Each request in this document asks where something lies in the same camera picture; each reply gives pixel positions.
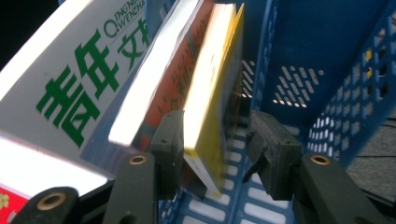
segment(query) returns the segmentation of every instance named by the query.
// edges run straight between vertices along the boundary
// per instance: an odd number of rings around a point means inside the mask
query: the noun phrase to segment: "plastic basket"
[[[173,2],[148,1],[149,17]],[[218,2],[246,4],[241,116],[270,113],[304,152],[326,153],[348,167],[396,106],[396,2]],[[181,193],[161,204],[161,223],[294,222],[291,203],[272,201],[257,176],[242,184],[250,165],[243,127],[236,140],[224,194],[196,200]]]

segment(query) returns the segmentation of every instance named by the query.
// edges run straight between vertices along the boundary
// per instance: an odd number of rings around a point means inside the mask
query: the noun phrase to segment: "yellow book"
[[[213,193],[224,180],[223,117],[240,80],[243,18],[244,5],[236,14],[235,4],[215,4],[184,107],[184,158]]]

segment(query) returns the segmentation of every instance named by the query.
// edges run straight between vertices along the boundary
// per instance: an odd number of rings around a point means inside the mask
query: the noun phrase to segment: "red cover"
[[[11,223],[12,218],[20,212],[27,201],[18,194],[0,188],[0,223]]]
[[[163,115],[173,110],[182,109],[184,106],[213,4],[213,0],[205,0],[202,3],[189,31],[178,46],[172,62],[163,74],[163,79],[142,124],[140,146],[142,151],[155,134]]]

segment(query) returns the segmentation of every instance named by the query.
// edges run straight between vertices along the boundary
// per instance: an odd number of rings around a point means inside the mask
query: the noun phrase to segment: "gray surface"
[[[396,121],[384,122],[347,172],[362,189],[396,200]]]

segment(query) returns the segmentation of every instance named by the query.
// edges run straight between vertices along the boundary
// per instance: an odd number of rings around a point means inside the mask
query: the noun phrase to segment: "chinese character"
[[[62,129],[80,147],[84,142],[84,137],[81,134],[82,130],[90,118],[97,119],[99,117],[100,111],[83,90],[81,84],[78,84],[74,90],[72,89],[77,78],[74,74],[69,76],[70,73],[70,68],[66,66],[56,80],[52,79],[49,81],[46,85],[47,92],[38,102],[36,109],[42,113],[44,107],[50,102],[44,113],[45,118],[50,119],[55,109],[59,106],[61,110],[52,122],[53,125],[58,128],[61,121],[66,117],[62,123]]]
[[[125,35],[122,38],[122,45],[118,49],[118,53],[121,52],[125,57],[128,57],[128,58],[131,59],[131,61],[129,63],[129,69],[130,70],[134,66],[134,59],[142,56],[142,54],[143,54],[142,51],[137,51],[136,38],[135,38],[135,35],[137,34],[137,32],[140,32],[141,35],[142,35],[141,42],[143,44],[145,44],[146,47],[148,47],[149,46],[149,32],[148,32],[148,28],[147,28],[147,25],[146,25],[146,20],[142,21],[140,19],[136,29],[134,29],[134,31],[130,35],[128,35],[128,36]],[[128,43],[132,44],[132,51],[128,51],[128,50],[125,49],[125,46]]]
[[[105,47],[101,52],[95,45],[100,37],[99,31],[96,30],[95,35],[88,43],[85,46],[79,45],[75,51],[81,77],[88,74],[93,85],[96,87],[96,99],[99,99],[107,86],[110,86],[113,91],[119,87],[119,82],[115,78],[117,71],[119,71],[119,66],[115,63],[113,68],[110,69],[105,60],[109,52],[108,48]],[[90,62],[87,56],[91,56],[93,62]]]

